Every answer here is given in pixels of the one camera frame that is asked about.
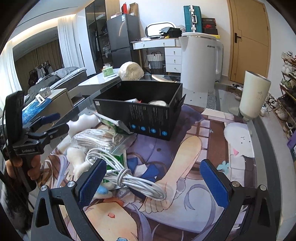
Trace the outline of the green tissue box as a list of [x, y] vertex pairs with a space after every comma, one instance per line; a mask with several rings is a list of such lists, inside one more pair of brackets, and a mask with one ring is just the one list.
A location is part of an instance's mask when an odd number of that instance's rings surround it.
[[102, 69], [102, 73], [103, 73], [104, 77], [109, 77], [111, 75], [114, 75], [113, 67], [112, 66], [110, 66], [110, 67], [104, 66], [104, 68]]

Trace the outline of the black refrigerator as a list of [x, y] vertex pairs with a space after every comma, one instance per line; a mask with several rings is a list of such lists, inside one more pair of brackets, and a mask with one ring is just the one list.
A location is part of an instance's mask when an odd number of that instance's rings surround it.
[[123, 14], [106, 23], [113, 66], [119, 68], [128, 61], [140, 64], [139, 53], [132, 47], [132, 42], [140, 39], [138, 17]]

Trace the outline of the cream tumbler cup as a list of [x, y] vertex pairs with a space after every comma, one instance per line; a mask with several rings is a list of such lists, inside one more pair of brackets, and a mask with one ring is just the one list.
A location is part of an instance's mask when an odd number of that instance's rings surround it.
[[261, 108], [269, 92], [271, 82], [252, 71], [245, 72], [243, 92], [239, 111], [245, 121], [253, 120], [260, 114]]

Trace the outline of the wooden door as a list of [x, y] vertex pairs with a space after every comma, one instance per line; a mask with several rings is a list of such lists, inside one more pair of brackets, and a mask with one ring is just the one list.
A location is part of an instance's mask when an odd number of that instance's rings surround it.
[[270, 27], [265, 4], [227, 1], [231, 26], [229, 80], [244, 83], [246, 71], [267, 77], [270, 63]]

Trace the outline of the green white plastic package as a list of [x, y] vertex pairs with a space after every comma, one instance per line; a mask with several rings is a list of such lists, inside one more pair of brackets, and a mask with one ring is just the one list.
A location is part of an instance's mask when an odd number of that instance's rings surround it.
[[99, 113], [95, 113], [97, 118], [106, 126], [114, 129], [116, 133], [126, 134], [126, 135], [132, 135], [133, 132], [130, 131], [130, 129], [120, 120], [113, 120], [107, 116], [104, 116]]

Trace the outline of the stacked shoe boxes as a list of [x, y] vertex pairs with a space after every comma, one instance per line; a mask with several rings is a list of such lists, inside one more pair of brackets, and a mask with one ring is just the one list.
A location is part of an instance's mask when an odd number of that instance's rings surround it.
[[219, 36], [215, 18], [202, 18], [202, 30], [205, 34]]

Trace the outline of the anime print desk mat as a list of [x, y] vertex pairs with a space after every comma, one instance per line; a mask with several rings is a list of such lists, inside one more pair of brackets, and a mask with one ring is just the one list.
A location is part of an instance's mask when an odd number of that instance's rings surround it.
[[83, 211], [104, 240], [202, 240], [223, 212], [200, 173], [204, 159], [230, 181], [257, 185], [248, 125], [216, 110], [183, 106], [169, 141], [137, 135], [123, 157], [134, 176], [167, 196], [156, 201], [102, 184]]

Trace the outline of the woven basket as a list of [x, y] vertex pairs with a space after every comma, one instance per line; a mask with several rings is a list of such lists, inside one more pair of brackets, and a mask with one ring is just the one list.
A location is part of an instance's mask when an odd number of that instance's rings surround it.
[[148, 54], [147, 62], [151, 74], [161, 75], [165, 73], [165, 55], [160, 51]]

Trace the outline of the beige side cabinet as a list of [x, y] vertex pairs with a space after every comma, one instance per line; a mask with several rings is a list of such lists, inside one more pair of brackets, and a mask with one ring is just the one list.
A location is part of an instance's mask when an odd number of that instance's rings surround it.
[[51, 103], [37, 114], [35, 118], [52, 113], [60, 113], [60, 117], [63, 117], [74, 107], [66, 88], [52, 90], [52, 94], [47, 98], [52, 100]]

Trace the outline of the white plush toy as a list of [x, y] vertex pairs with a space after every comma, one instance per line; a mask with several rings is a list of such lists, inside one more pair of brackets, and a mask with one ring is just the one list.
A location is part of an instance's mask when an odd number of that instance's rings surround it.
[[94, 163], [93, 159], [86, 160], [88, 151], [93, 148], [111, 151], [115, 148], [117, 133], [103, 125], [95, 114], [83, 114], [77, 121], [67, 122], [67, 125], [71, 140], [66, 150], [66, 157], [73, 167], [73, 180], [77, 181]]

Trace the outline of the white cylindrical appliance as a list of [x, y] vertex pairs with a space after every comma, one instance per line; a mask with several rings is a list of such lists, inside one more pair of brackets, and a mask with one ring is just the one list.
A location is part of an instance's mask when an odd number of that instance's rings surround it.
[[213, 91], [221, 78], [223, 44], [214, 35], [194, 32], [182, 33], [179, 41], [183, 87], [201, 93]]

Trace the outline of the white coffee table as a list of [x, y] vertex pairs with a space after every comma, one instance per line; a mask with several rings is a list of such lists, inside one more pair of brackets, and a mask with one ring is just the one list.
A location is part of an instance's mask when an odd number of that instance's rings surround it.
[[77, 86], [77, 89], [78, 93], [81, 93], [82, 95], [92, 95], [95, 92], [120, 81], [121, 78], [118, 73], [107, 77], [104, 77], [103, 73], [100, 73], [80, 83]]

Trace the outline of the oval white mirror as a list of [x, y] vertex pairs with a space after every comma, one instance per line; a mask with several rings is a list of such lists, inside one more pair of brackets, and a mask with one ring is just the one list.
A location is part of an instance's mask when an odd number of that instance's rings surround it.
[[159, 38], [163, 34], [162, 29], [169, 29], [175, 27], [176, 25], [171, 22], [152, 23], [145, 27], [144, 33], [146, 37], [150, 39], [155, 39]]

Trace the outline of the black cardboard box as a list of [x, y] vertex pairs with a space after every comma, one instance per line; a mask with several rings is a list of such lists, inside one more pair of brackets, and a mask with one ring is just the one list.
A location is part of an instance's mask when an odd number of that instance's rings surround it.
[[133, 133], [170, 140], [184, 103], [182, 83], [121, 81], [93, 98], [99, 114]]

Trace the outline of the bed with grey bedding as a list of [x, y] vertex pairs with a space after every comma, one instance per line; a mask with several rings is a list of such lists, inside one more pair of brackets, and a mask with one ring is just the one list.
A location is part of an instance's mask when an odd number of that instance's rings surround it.
[[48, 74], [29, 88], [24, 99], [25, 106], [35, 100], [36, 95], [42, 88], [49, 87], [51, 90], [66, 88], [68, 91], [72, 90], [78, 84], [87, 80], [86, 70], [85, 67], [66, 67]]

